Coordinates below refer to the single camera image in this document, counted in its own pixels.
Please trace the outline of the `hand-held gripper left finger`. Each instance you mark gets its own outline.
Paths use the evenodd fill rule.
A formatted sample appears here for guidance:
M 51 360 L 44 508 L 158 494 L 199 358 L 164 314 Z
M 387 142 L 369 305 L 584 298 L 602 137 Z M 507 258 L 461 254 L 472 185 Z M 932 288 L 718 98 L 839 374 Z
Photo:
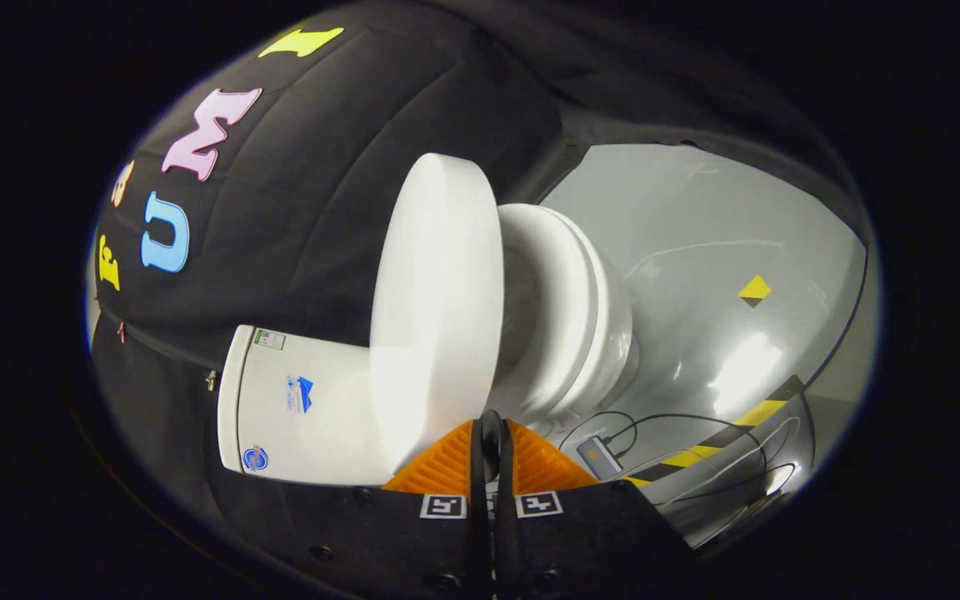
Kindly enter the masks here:
M 291 565 L 351 599 L 488 599 L 494 413 L 454 427 L 384 485 L 283 485 Z

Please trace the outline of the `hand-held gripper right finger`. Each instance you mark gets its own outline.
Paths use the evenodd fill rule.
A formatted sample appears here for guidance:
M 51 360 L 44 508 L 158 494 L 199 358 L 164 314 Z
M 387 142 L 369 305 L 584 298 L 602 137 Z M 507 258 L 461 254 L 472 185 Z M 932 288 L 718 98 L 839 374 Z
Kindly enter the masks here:
M 533 430 L 500 426 L 499 599 L 678 597 L 696 555 L 636 483 L 599 482 Z

